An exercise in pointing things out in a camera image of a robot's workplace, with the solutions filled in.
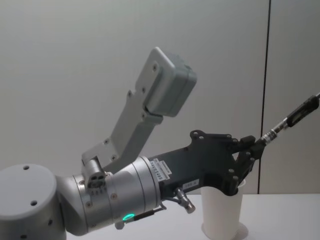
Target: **white wall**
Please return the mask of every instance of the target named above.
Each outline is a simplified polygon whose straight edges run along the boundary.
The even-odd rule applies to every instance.
[[[143,154],[184,147],[194,129],[259,137],[267,19],[268,0],[0,1],[0,169],[79,173],[155,46],[179,54],[198,83]]]
[[[320,1],[273,0],[263,129],[320,92]],[[261,193],[320,193],[320,110],[274,144],[261,160]]]

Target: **screw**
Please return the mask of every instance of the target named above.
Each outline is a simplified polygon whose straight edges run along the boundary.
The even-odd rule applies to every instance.
[[[118,197],[118,196],[117,196],[117,194],[116,194],[116,193],[112,193],[112,194],[111,194],[111,199],[112,199],[112,200],[117,199],[117,197]]]

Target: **label sticker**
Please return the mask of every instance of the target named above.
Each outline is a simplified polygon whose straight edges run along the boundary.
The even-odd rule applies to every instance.
[[[199,179],[187,182],[182,185],[182,190],[190,189],[192,187],[198,186],[199,185]]]
[[[172,172],[165,161],[159,161],[158,158],[155,158],[150,161],[150,163],[158,182],[170,179],[169,175],[172,174]]]

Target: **white table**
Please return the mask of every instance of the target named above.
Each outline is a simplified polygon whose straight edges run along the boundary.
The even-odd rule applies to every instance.
[[[166,211],[129,223],[114,225],[67,240],[208,240],[201,230],[200,195],[189,196],[196,211],[165,201]],[[245,240],[319,240],[320,194],[244,195],[240,222],[248,229]]]

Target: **green led light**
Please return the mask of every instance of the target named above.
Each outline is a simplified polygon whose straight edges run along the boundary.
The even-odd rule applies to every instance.
[[[129,219],[132,219],[134,216],[135,216],[134,213],[129,213],[129,214],[125,215],[125,216],[122,218],[122,220],[123,220],[123,221],[127,221],[127,220],[129,220]]]

